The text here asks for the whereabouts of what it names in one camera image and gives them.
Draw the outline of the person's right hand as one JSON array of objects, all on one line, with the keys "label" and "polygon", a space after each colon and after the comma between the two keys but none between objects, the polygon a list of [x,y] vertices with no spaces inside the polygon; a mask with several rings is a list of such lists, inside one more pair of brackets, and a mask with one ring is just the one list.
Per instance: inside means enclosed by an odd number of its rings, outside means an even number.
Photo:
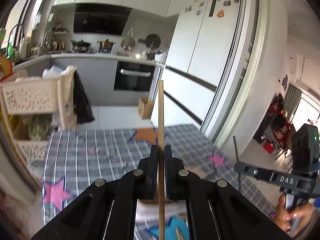
[{"label": "person's right hand", "polygon": [[[274,223],[288,233],[292,239],[307,239],[311,235],[316,235],[319,229],[319,209],[315,208],[315,201],[315,199],[309,199],[304,205],[289,212],[285,209],[286,197],[282,194],[276,206]],[[291,229],[291,221],[299,218],[300,223],[296,230]]]}]

